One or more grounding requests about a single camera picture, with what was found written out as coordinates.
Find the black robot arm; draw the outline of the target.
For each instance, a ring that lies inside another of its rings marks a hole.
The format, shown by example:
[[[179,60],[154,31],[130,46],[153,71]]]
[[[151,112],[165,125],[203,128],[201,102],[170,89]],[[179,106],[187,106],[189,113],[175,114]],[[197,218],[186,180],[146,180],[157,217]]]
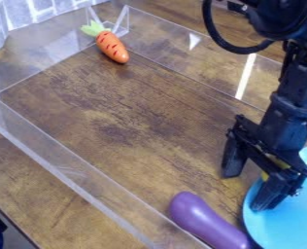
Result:
[[[254,53],[283,42],[285,61],[279,88],[261,123],[235,117],[229,131],[223,157],[223,175],[241,174],[253,160],[269,175],[253,199],[251,209],[275,208],[295,196],[307,180],[307,164],[299,152],[307,143],[307,0],[241,0],[247,17],[266,38],[261,45],[234,48],[235,53]]]

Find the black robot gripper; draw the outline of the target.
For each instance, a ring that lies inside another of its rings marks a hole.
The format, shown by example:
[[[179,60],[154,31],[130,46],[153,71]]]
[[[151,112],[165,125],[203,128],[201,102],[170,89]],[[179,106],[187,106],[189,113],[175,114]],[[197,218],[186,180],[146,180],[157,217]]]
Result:
[[[299,156],[307,143],[307,98],[275,92],[262,122],[255,124],[243,115],[237,115],[227,138],[223,176],[239,176],[247,160],[253,160],[270,178],[261,185],[251,210],[275,209],[289,196],[299,195],[307,179],[307,164]],[[267,154],[277,156],[291,168],[281,169]]]

